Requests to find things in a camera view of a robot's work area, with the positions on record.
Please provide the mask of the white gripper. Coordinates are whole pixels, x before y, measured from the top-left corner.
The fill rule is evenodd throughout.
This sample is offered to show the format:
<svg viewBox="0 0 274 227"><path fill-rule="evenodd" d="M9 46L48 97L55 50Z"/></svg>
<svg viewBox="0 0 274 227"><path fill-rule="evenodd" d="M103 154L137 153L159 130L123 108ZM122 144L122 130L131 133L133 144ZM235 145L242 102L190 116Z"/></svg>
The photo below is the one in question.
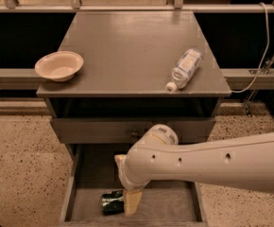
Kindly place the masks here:
<svg viewBox="0 0 274 227"><path fill-rule="evenodd" d="M117 154L114 156L114 161L118 167L118 177L121 184L124 186L124 210L125 215L130 216L136 213L138 205L141 201L142 190L149 183L149 180L139 177L131 172L127 164L126 154Z"/></svg>

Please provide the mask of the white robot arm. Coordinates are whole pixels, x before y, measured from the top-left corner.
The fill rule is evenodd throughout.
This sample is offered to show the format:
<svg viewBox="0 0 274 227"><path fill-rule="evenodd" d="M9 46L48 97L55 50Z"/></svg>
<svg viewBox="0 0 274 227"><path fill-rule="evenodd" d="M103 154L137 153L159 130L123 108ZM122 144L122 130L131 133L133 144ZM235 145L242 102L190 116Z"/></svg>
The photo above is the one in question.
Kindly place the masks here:
<svg viewBox="0 0 274 227"><path fill-rule="evenodd" d="M128 216L136 213L142 190L152 181L274 191L274 132L181 145L170 127L158 124L114 161Z"/></svg>

